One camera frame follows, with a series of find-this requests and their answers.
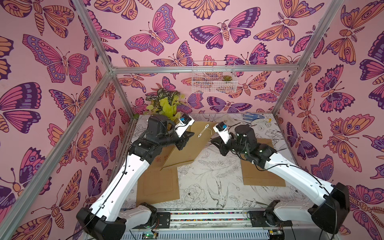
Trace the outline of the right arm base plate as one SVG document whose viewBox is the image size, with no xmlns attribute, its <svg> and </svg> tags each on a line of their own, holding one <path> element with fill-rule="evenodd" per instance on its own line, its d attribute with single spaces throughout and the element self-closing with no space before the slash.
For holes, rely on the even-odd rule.
<svg viewBox="0 0 384 240">
<path fill-rule="evenodd" d="M 281 221 L 274 213 L 268 211 L 249 211 L 248 218 L 252 227 L 280 228 L 293 226 L 291 221 Z"/>
</svg>

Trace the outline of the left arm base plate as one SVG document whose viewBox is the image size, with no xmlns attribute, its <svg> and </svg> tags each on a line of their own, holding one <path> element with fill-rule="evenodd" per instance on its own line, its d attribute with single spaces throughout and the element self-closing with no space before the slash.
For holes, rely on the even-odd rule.
<svg viewBox="0 0 384 240">
<path fill-rule="evenodd" d="M 171 223 L 170 212 L 157 212 L 156 215 L 151 216 L 149 221 L 144 225 L 134 227 L 134 229 L 169 229 Z"/>
</svg>

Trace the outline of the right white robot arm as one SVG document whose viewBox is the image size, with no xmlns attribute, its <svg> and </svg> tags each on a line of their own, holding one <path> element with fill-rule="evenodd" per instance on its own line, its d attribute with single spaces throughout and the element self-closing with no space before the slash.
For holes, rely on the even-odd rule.
<svg viewBox="0 0 384 240">
<path fill-rule="evenodd" d="M 304 193 L 314 204 L 307 210 L 292 207 L 273 207 L 273 214 L 281 221 L 313 222 L 322 231 L 336 235 L 350 212 L 348 188 L 324 181 L 287 160 L 281 153 L 267 144 L 258 142 L 250 125 L 229 127 L 220 122 L 213 127 L 219 135 L 211 140 L 222 156 L 229 152 L 241 160 L 250 162 L 261 172 L 271 172 Z"/>
</svg>

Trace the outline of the brown kraft file bag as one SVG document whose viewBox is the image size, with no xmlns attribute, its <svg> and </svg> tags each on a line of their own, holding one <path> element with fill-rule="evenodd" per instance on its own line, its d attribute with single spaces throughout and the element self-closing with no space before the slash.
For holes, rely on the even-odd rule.
<svg viewBox="0 0 384 240">
<path fill-rule="evenodd" d="M 168 146 L 162 150 L 159 155 L 164 161 L 161 171 L 191 164 L 210 142 L 215 134 L 213 127 L 216 124 L 215 122 L 194 122 L 187 131 L 194 132 L 195 135 L 188 140 L 182 150 L 178 150 L 176 146 Z"/>
</svg>

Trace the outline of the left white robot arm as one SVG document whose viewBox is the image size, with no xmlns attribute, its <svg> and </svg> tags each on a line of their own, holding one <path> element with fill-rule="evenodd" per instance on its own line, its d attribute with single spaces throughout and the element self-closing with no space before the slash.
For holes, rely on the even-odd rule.
<svg viewBox="0 0 384 240">
<path fill-rule="evenodd" d="M 93 240 L 120 240 L 127 230 L 155 225 L 157 209 L 153 206 L 142 203 L 127 211 L 121 208 L 135 183 L 163 148 L 176 146 L 182 150 L 186 146 L 194 135 L 187 129 L 194 122 L 187 114 L 183 114 L 177 124 L 163 115 L 149 117 L 147 129 L 132 143 L 127 158 L 109 186 L 90 208 L 81 208 L 77 213 L 82 231 Z"/>
</svg>

